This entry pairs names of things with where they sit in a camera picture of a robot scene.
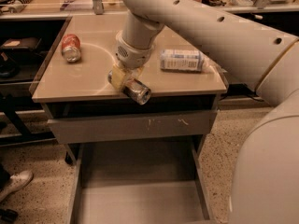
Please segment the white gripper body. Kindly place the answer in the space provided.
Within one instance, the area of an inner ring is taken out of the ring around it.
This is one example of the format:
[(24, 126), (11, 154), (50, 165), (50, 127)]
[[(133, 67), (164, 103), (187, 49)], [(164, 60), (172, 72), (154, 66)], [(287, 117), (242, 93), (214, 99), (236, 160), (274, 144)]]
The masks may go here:
[(153, 47), (149, 49), (137, 49), (128, 45), (122, 38), (122, 32), (116, 34), (116, 56), (127, 69), (137, 69), (143, 66), (149, 59)]

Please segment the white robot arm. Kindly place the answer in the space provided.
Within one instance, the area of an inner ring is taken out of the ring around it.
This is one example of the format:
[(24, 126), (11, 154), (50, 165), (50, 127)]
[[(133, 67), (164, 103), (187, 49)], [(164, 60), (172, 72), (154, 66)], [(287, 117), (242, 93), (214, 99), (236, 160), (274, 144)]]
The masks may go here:
[(193, 0), (122, 1), (124, 67), (142, 66), (167, 26), (274, 107), (239, 151), (228, 223), (299, 224), (298, 38)]

